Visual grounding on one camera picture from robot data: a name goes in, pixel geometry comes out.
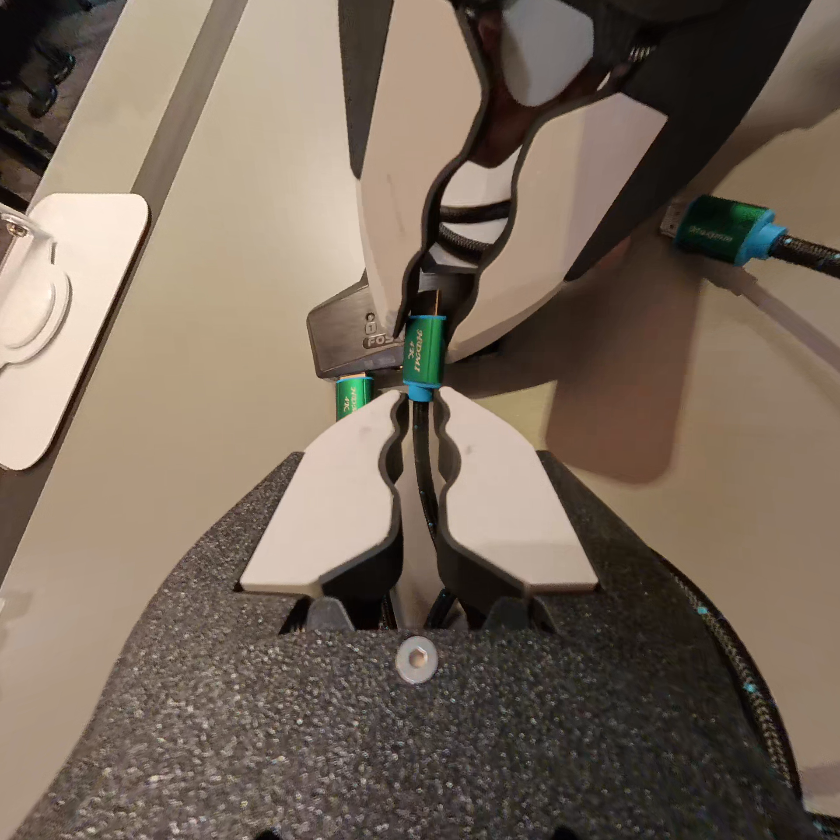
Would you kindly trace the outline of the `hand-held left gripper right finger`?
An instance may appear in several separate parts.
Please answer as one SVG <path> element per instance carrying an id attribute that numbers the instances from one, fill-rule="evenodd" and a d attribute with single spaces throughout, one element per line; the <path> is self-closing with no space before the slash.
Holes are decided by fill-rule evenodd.
<path id="1" fill-rule="evenodd" d="M 435 398 L 437 569 L 458 599 L 593 592 L 599 581 L 537 451 L 449 386 Z"/>

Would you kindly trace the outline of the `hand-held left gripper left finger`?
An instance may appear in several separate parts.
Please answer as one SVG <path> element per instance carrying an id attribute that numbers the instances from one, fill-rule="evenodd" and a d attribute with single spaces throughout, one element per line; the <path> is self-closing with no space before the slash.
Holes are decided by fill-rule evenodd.
<path id="1" fill-rule="evenodd" d="M 245 592 L 380 601 L 403 570 L 396 482 L 406 395 L 389 391 L 318 436 L 239 579 Z"/>

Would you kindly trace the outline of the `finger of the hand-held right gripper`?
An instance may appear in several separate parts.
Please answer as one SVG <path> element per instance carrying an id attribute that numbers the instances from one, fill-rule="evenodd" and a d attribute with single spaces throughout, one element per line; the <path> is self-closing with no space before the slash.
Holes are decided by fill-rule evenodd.
<path id="1" fill-rule="evenodd" d="M 386 331 L 403 329 L 443 191 L 469 158 L 488 97 L 466 13 L 446 1 L 394 2 L 357 190 L 366 276 Z"/>
<path id="2" fill-rule="evenodd" d="M 556 294 L 667 120 L 616 92 L 538 126 L 521 147 L 508 225 L 478 271 L 450 361 L 496 342 Z"/>

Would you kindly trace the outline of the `black braided cable green plugs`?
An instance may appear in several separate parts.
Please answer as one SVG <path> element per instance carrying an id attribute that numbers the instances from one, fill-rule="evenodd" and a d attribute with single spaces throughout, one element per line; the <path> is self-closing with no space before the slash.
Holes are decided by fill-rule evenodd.
<path id="1" fill-rule="evenodd" d="M 375 380 L 368 372 L 346 374 L 335 382 L 335 419 L 357 412 L 375 399 Z"/>
<path id="2" fill-rule="evenodd" d="M 413 402 L 416 480 L 437 540 L 435 398 L 445 320 L 408 323 L 403 379 Z M 809 812 L 781 713 L 730 622 L 548 452 L 537 452 L 598 578 L 594 591 L 458 599 L 445 587 L 425 632 L 458 602 L 471 627 L 455 648 L 470 739 L 467 781 L 502 824 L 552 838 L 838 838 Z"/>

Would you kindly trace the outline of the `black port switch box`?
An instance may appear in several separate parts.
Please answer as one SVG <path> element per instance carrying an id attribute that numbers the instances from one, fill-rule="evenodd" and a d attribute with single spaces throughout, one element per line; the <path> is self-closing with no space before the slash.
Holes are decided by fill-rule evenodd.
<path id="1" fill-rule="evenodd" d="M 417 313 L 444 317 L 445 341 L 474 286 L 476 267 L 436 261 L 421 263 L 415 298 Z M 403 385 L 404 332 L 397 338 L 378 319 L 366 277 L 312 309 L 307 318 L 316 376 L 336 382 L 351 375 L 372 378 L 376 390 Z"/>

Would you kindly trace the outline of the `person's right hand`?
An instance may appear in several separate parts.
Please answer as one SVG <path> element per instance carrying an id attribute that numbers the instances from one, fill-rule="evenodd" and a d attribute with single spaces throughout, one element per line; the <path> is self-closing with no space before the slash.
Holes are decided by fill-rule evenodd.
<path id="1" fill-rule="evenodd" d="M 502 13 L 490 6 L 476 19 L 484 57 L 489 92 L 486 112 L 470 160 L 493 169 L 506 160 L 521 143 L 522 105 L 512 96 L 501 61 Z"/>

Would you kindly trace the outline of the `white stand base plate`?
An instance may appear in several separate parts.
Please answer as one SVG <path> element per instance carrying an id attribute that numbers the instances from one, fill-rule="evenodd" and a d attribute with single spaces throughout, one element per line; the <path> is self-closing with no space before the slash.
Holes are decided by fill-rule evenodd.
<path id="1" fill-rule="evenodd" d="M 134 193 L 56 193 L 19 212 L 1 271 L 1 467 L 53 442 L 150 220 Z"/>

